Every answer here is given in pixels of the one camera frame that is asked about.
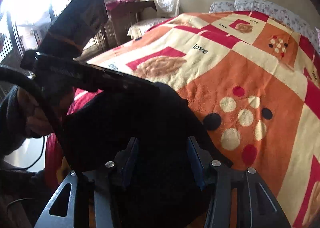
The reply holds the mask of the person left hand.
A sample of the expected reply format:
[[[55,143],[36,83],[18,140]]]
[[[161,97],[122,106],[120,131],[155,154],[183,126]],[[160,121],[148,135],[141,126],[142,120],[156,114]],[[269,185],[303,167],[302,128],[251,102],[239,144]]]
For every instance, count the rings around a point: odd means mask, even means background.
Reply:
[[[63,120],[63,118],[67,116],[67,112],[74,100],[74,94],[74,88],[71,87],[68,92],[62,96],[59,103],[53,106],[54,112],[59,120]],[[26,118],[25,132],[28,138],[31,137],[32,134],[46,136],[53,133],[53,129],[38,102],[21,87],[19,87],[17,91],[17,101]]]

